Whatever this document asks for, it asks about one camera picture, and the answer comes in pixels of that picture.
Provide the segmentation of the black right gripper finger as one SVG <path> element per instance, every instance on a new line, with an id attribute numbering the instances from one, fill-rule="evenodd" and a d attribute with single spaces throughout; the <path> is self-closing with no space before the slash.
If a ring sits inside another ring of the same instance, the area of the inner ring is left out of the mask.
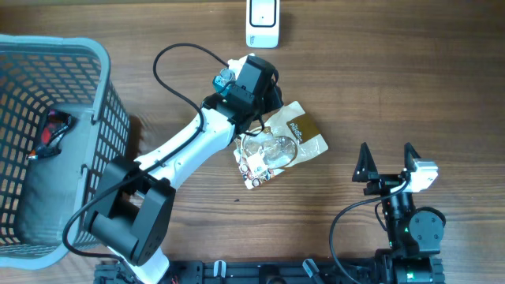
<path id="1" fill-rule="evenodd" d="M 353 182 L 368 182 L 378 179 L 378 170 L 373 160 L 372 154 L 368 145 L 364 142 L 361 144 L 360 153 L 356 168 L 353 172 Z"/>
<path id="2" fill-rule="evenodd" d="M 408 171 L 415 171 L 415 160 L 420 156 L 410 142 L 404 145 L 404 165 Z"/>

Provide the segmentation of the blue mouthwash bottle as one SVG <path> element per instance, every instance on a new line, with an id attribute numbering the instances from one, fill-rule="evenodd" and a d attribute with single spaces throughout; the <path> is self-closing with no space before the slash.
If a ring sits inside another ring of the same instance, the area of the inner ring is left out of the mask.
<path id="1" fill-rule="evenodd" d="M 214 89 L 221 95 L 226 95 L 230 86 L 236 81 L 235 72 L 231 69 L 222 69 L 212 81 Z"/>

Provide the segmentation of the brown snack pouch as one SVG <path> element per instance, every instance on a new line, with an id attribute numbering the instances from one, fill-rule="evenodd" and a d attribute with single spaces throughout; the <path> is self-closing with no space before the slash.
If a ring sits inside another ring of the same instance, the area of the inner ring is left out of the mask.
<path id="1" fill-rule="evenodd" d="M 328 150 L 316 123 L 297 101 L 281 107 L 251 136 L 241 134 L 234 142 L 234 157 L 247 189 Z"/>

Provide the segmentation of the black red snack packet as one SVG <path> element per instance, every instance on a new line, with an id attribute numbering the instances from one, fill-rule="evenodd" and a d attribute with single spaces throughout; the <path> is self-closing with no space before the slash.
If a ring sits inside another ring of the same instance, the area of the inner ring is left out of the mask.
<path id="1" fill-rule="evenodd" d="M 39 144 L 27 154 L 26 159 L 38 160 L 59 155 L 62 152 L 58 147 L 59 142 L 76 122 L 77 118 L 69 113 L 49 109 L 39 137 Z"/>

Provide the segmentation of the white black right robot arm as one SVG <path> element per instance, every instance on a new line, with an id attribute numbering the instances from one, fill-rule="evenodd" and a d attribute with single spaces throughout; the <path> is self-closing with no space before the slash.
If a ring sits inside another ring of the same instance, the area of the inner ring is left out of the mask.
<path id="1" fill-rule="evenodd" d="M 384 226 L 390 248 L 374 256 L 372 283 L 446 282 L 440 254 L 446 218 L 433 207 L 416 207 L 413 195 L 427 189 L 438 177 L 438 166 L 423 159 L 410 143 L 404 146 L 404 168 L 399 174 L 380 174 L 366 143 L 352 181 L 364 182 L 366 196 L 381 198 Z"/>

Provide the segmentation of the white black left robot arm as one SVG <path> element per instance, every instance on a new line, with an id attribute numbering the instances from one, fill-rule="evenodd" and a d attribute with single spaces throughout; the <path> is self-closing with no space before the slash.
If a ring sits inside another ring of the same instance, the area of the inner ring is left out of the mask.
<path id="1" fill-rule="evenodd" d="M 156 150 L 129 161 L 112 159 L 89 202 L 84 228 L 125 268 L 122 281 L 157 283 L 170 262 L 160 245 L 174 198 L 185 180 L 263 114 L 282 106 L 279 73 L 257 56 L 245 58 L 236 80 L 208 96 L 197 116 Z"/>

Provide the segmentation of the white barcode scanner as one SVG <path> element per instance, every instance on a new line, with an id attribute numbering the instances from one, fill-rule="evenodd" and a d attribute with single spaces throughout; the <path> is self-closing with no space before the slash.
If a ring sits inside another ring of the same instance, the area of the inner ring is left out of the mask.
<path id="1" fill-rule="evenodd" d="M 251 48 L 276 48 L 279 44 L 280 1 L 247 0 L 245 41 Z"/>

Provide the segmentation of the grey plastic basket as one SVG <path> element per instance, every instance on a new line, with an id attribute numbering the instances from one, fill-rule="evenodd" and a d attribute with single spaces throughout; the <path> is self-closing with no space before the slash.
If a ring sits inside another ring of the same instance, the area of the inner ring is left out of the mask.
<path id="1" fill-rule="evenodd" d="M 87 38 L 1 38 L 1 265 L 38 270 L 96 245 L 75 212 L 128 145 L 106 49 Z"/>

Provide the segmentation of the black mounting rail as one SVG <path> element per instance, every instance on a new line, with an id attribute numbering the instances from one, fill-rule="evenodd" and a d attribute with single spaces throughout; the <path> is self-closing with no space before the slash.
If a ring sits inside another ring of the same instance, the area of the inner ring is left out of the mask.
<path id="1" fill-rule="evenodd" d="M 437 258 L 394 260 L 361 258 L 342 261 L 343 274 L 334 263 L 175 261 L 159 280 L 165 284 L 271 284 L 271 283 L 413 283 L 444 284 L 442 261 Z"/>

